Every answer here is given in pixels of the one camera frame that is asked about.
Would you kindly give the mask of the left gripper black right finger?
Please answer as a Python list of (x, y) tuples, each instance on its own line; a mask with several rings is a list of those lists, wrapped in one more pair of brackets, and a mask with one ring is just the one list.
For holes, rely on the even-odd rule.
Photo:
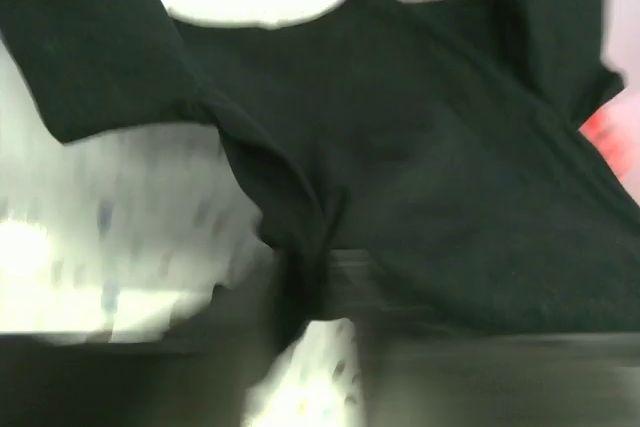
[(336, 250), (328, 309), (355, 327), (367, 426), (635, 426), (639, 339), (487, 337), (386, 299), (371, 257)]

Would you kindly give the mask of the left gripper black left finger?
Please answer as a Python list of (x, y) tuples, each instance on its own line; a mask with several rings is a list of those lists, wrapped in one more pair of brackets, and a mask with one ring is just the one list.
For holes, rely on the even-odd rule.
[(1, 339), (4, 426), (239, 426), (247, 389), (300, 333), (308, 291), (289, 277), (216, 289), (156, 346)]

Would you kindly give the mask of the black t shirt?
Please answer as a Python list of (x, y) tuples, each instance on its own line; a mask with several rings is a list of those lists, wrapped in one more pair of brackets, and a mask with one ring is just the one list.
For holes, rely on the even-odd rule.
[(342, 0), (276, 29), (1, 0), (15, 266), (394, 334), (639, 327), (639, 208), (581, 125), (603, 0)]

